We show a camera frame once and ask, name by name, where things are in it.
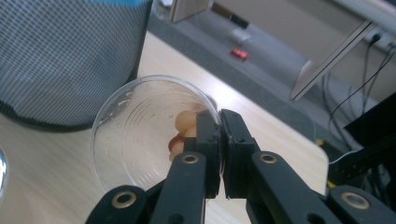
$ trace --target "clear plastic cup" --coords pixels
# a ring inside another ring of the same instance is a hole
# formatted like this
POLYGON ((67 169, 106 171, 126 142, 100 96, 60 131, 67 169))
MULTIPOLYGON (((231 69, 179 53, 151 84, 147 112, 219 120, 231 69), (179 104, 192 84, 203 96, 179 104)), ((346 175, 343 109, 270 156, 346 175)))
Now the clear plastic cup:
POLYGON ((177 77, 138 78, 112 94, 92 128, 92 166, 101 188, 121 185, 150 189, 166 178, 169 141, 175 119, 184 110, 207 109, 219 124, 213 101, 177 77))

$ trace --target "desk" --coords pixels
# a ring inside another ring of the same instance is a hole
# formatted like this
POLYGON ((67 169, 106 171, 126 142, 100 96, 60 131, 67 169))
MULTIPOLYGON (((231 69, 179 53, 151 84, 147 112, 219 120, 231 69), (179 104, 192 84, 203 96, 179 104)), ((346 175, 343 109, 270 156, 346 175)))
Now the desk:
MULTIPOLYGON (((262 150, 280 154, 311 189, 325 192, 328 159, 319 147, 147 33, 138 75, 154 74, 182 77, 212 96, 218 108, 240 113, 262 150)), ((2 211, 13 208, 2 218, 12 217, 16 223, 83 223, 104 195, 90 164, 91 131, 40 132, 0 115, 0 148, 10 171, 6 197, 18 196, 1 205, 2 211)), ((223 190, 207 203, 206 223, 247 222, 244 201, 224 199, 223 190)))

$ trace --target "red object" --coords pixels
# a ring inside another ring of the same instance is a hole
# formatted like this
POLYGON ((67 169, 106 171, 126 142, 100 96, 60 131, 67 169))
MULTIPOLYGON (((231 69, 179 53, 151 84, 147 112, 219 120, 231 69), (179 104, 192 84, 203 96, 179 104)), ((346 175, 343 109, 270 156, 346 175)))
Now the red object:
POLYGON ((248 53, 242 49, 239 49, 237 47, 233 47, 231 49, 231 54, 235 55, 238 58, 241 58, 243 60, 246 60, 248 57, 248 53))

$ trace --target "mesh trash can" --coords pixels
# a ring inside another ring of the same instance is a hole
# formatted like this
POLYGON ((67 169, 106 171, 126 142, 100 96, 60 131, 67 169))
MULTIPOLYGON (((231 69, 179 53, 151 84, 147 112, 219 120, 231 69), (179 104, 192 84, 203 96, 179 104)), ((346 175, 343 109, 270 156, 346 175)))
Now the mesh trash can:
POLYGON ((0 1, 0 112, 40 126, 91 125, 136 78, 151 0, 0 1))

